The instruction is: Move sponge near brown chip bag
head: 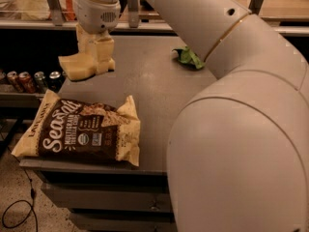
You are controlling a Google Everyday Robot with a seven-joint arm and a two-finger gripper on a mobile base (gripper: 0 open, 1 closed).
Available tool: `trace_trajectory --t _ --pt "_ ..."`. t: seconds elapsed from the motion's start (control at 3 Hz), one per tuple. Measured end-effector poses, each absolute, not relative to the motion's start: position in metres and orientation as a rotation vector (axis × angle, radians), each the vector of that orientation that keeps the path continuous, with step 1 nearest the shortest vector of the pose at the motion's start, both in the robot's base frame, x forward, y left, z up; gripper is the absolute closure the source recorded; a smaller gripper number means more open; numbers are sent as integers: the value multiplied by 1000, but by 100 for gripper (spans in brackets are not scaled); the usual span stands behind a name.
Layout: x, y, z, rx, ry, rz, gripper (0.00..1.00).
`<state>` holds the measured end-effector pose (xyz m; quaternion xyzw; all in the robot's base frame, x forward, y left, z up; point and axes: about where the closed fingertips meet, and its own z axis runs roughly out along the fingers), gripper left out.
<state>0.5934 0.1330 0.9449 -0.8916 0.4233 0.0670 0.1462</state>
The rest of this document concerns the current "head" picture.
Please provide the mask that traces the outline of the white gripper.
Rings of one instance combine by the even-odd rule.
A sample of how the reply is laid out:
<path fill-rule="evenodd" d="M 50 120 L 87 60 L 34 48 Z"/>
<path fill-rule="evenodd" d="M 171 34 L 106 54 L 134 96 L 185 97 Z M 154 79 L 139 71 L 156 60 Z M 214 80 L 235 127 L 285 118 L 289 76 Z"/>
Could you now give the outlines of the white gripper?
<path fill-rule="evenodd" d="M 115 70 L 114 40 L 108 32 L 119 21 L 121 5 L 119 0 L 73 0 L 73 9 L 79 24 L 76 25 L 78 50 L 90 52 L 95 60 L 96 74 Z M 93 41 L 91 34 L 99 34 Z"/>

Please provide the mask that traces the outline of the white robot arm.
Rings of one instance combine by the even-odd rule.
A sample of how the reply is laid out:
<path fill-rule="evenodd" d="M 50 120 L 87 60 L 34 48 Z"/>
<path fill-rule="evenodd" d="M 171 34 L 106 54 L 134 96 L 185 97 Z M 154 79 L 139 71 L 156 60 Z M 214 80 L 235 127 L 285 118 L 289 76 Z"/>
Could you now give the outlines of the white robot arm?
<path fill-rule="evenodd" d="M 308 65 L 236 0 L 147 0 L 214 75 L 142 84 L 166 144 L 178 232 L 308 232 Z"/>

